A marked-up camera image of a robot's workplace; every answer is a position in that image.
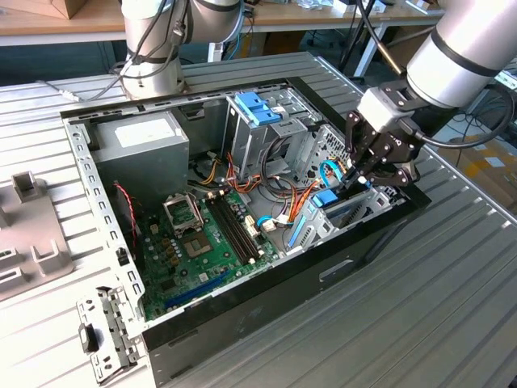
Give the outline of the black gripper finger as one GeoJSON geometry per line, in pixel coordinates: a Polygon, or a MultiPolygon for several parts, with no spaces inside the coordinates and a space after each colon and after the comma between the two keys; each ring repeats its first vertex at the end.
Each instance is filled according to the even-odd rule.
{"type": "Polygon", "coordinates": [[[342,178],[344,188],[352,189],[357,184],[372,186],[371,173],[376,164],[376,155],[371,149],[376,140],[376,130],[358,112],[349,112],[345,126],[345,149],[347,172],[342,178]]]}
{"type": "Polygon", "coordinates": [[[388,156],[370,158],[358,170],[372,186],[410,186],[420,179],[414,160],[394,162],[388,156]]]}

